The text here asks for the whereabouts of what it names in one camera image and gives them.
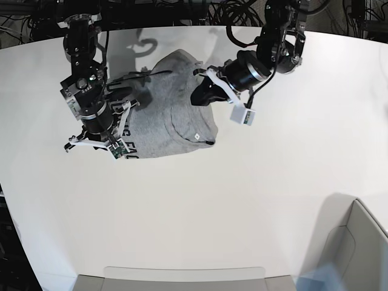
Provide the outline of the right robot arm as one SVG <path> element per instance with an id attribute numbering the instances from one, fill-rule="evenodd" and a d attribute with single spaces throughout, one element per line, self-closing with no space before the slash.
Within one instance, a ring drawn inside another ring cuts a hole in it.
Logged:
<path id="1" fill-rule="evenodd" d="M 125 122 L 132 108 L 132 88 L 121 84 L 121 77 L 108 82 L 107 46 L 101 45 L 100 27 L 90 14 L 65 19 L 68 32 L 63 47 L 71 64 L 71 75 L 61 82 L 61 94 L 74 117 L 82 122 L 81 133 L 69 137 L 64 150 L 89 146 L 110 152 L 115 159 L 130 153 L 123 140 Z"/>

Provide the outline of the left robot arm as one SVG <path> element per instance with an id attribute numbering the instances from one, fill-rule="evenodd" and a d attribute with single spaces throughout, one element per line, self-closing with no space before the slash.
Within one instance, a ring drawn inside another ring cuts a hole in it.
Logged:
<path id="1" fill-rule="evenodd" d="M 220 20 L 226 25 L 227 37 L 241 50 L 235 60 L 228 60 L 221 67 L 212 67 L 215 75 L 233 93 L 250 92 L 245 103 L 247 108 L 251 108 L 257 93 L 254 86 L 269 82 L 275 73 L 290 73 L 300 65 L 309 11 L 307 1 L 267 1 L 260 35 L 252 42 L 244 43 L 234 37 L 232 27 L 237 22 L 248 21 L 252 3 L 247 1 L 220 14 Z"/>

